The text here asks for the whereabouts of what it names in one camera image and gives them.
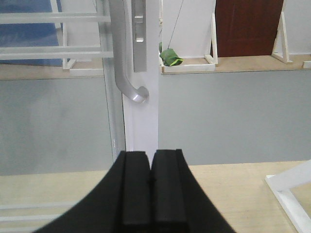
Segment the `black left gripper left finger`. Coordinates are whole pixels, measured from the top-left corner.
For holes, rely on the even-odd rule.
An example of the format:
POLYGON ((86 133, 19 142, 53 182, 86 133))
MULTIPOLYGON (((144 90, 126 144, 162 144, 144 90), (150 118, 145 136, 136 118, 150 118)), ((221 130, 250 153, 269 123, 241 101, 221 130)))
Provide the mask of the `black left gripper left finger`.
POLYGON ((122 151, 81 201, 38 233, 148 233, 150 166, 143 151, 122 151))

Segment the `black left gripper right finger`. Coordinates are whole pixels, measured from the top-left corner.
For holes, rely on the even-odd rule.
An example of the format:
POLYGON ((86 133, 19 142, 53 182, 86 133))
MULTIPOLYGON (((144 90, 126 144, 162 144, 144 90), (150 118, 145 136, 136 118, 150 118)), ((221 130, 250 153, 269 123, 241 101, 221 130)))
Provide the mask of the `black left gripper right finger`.
POLYGON ((181 149, 157 150, 151 178, 153 232, 234 232, 195 179, 181 149))

